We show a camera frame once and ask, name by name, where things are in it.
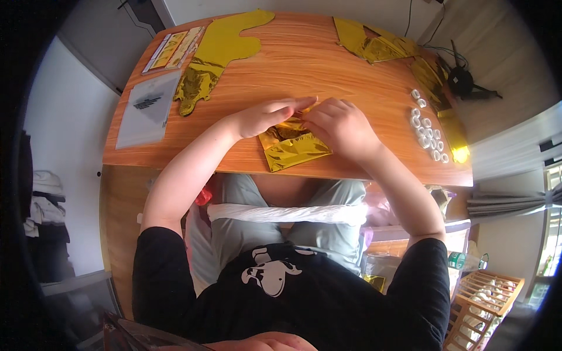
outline white wall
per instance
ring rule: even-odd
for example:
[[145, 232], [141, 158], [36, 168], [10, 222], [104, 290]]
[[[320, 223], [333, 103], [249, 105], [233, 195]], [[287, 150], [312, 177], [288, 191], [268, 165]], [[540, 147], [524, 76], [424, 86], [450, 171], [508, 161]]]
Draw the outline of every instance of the white wall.
[[[176, 25], [207, 17], [253, 11], [257, 8], [270, 11], [318, 13], [336, 16], [386, 29], [404, 35], [408, 25], [409, 0], [160, 0], [166, 4]], [[440, 3], [423, 0], [412, 1], [412, 16], [408, 38], [417, 40], [435, 18], [443, 11]]]
[[24, 128], [35, 170], [58, 175], [66, 195], [69, 260], [76, 275], [103, 269], [99, 241], [102, 154], [119, 96], [55, 38], [30, 92]]
[[[542, 169], [519, 175], [486, 180], [479, 183], [482, 191], [545, 190]], [[525, 278], [525, 285], [517, 300], [523, 301], [533, 277], [544, 234], [545, 213], [510, 217], [480, 224], [478, 250], [488, 253], [488, 269], [492, 272]]]

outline curtain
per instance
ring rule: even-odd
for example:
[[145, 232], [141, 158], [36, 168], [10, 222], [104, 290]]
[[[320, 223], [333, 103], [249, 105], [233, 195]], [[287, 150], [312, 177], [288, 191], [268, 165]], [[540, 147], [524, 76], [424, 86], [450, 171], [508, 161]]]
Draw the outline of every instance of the curtain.
[[562, 183], [546, 192], [475, 192], [467, 209], [475, 224], [555, 207], [562, 207]]

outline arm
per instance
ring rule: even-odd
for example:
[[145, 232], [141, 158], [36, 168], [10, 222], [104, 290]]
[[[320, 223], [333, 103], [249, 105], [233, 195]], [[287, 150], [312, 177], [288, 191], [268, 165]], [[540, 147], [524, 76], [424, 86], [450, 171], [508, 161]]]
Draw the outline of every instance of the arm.
[[269, 101], [212, 125], [160, 173], [144, 205], [140, 231], [158, 226], [181, 235], [180, 220], [237, 141], [256, 136], [315, 102], [314, 97]]
[[400, 224], [410, 234], [408, 246], [425, 238], [445, 237], [437, 203], [420, 181], [377, 138], [365, 115], [346, 100], [328, 99], [303, 119], [327, 146], [355, 161], [388, 198]]

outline gold foil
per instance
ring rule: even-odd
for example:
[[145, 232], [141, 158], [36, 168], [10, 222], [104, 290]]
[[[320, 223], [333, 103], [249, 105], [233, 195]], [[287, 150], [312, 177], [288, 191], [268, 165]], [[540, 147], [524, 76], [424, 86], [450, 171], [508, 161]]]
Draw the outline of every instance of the gold foil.
[[[421, 58], [419, 47], [413, 40], [399, 38], [383, 29], [357, 21], [334, 17], [334, 24], [338, 31], [338, 45], [345, 47], [371, 65], [395, 58], [414, 57], [414, 63], [410, 68], [427, 96], [428, 103], [437, 113], [441, 128], [451, 148], [453, 160], [459, 163], [466, 162], [470, 152], [464, 126], [443, 94], [443, 84], [447, 80], [447, 72], [436, 62], [427, 62]], [[380, 36], [368, 38], [364, 27]]]
[[180, 115], [187, 116], [193, 112], [200, 99], [210, 99], [209, 94], [230, 61], [251, 57], [260, 50], [259, 39], [240, 37], [240, 32], [266, 24], [273, 17], [273, 12], [255, 10], [214, 20], [207, 27], [174, 95], [174, 100], [182, 101]]
[[300, 118], [294, 116], [268, 128], [259, 138], [271, 172], [332, 153], [320, 139], [302, 127]]
[[[334, 24], [338, 31], [338, 45], [345, 47], [363, 60], [367, 60], [370, 64], [419, 55], [419, 47], [413, 40], [399, 38], [381, 28], [336, 17], [334, 17]], [[364, 27], [380, 36], [368, 38]]]

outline wire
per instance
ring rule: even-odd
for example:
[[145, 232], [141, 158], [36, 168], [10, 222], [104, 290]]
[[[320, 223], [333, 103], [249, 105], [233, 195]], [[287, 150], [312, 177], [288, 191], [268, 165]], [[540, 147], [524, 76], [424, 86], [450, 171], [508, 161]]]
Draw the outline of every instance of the wire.
[[408, 27], [406, 27], [406, 33], [404, 33], [404, 37], [408, 34], [408, 30], [410, 29], [410, 20], [412, 19], [412, 0], [410, 0], [410, 13], [408, 14]]
[[[444, 48], [444, 47], [441, 47], [441, 46], [431, 46], [431, 45], [426, 45], [426, 44], [422, 45], [422, 47], [424, 47], [424, 48], [431, 48], [431, 49], [435, 49], [435, 50], [443, 50], [443, 51], [445, 51], [446, 53], [448, 53], [449, 55], [455, 57], [455, 52], [454, 52], [453, 50], [449, 49], [449, 48]], [[457, 55], [461, 60], [464, 61], [464, 63], [466, 64], [465, 68], [468, 70], [469, 64], [468, 64], [468, 60], [466, 59], [466, 57], [464, 57], [463, 55], [459, 54], [458, 52], [456, 53], [456, 55]]]
[[435, 28], [435, 30], [433, 31], [433, 34], [431, 35], [431, 38], [429, 38], [428, 41], [425, 42], [425, 44], [429, 43], [431, 41], [431, 39], [433, 39], [433, 36], [435, 35], [435, 33], [437, 32], [437, 30], [439, 29], [439, 26], [441, 25], [441, 22], [443, 22], [443, 19], [445, 18], [445, 2], [443, 1], [441, 3], [441, 5], [443, 5], [443, 16], [441, 17], [441, 21], [439, 21], [439, 24], [437, 25], [437, 28]]

